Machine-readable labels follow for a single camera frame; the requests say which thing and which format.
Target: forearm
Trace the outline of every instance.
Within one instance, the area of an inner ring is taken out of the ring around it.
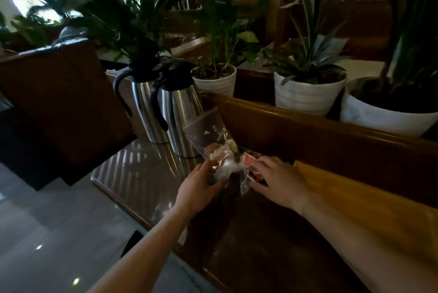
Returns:
[[[164,218],[92,287],[90,292],[150,292],[172,247],[189,220],[189,214],[181,209],[169,210]]]
[[[438,279],[422,264],[384,246],[378,238],[356,225],[312,194],[302,215],[379,292],[437,292]]]

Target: tile floor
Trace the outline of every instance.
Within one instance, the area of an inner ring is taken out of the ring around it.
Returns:
[[[57,179],[36,192],[0,163],[0,292],[85,292],[120,258],[134,230],[89,176],[72,187]],[[154,293],[216,292],[174,258]]]

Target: clear plastic bag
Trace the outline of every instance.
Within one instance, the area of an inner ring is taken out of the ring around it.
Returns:
[[[251,187],[251,182],[261,177],[260,173],[255,172],[250,166],[260,154],[248,151],[240,156],[236,142],[225,127],[217,107],[187,122],[183,131],[205,160],[215,160],[219,163],[214,175],[216,180],[241,172],[240,191],[245,194]]]

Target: hand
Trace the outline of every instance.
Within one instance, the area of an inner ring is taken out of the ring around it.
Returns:
[[[251,186],[255,191],[301,214],[303,200],[310,194],[310,189],[295,167],[277,157],[260,157],[252,166],[260,171],[268,184],[266,187],[253,182]]]
[[[208,206],[227,182],[225,178],[213,186],[207,184],[208,174],[214,173],[213,166],[217,165],[212,160],[199,164],[181,184],[175,207],[187,213],[190,218]]]

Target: wooden table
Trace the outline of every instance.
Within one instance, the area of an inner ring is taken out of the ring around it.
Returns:
[[[200,162],[178,157],[169,144],[138,139],[96,168],[91,179],[150,230]],[[253,190],[241,196],[238,177],[191,221],[174,252],[222,291],[367,291],[306,220]]]

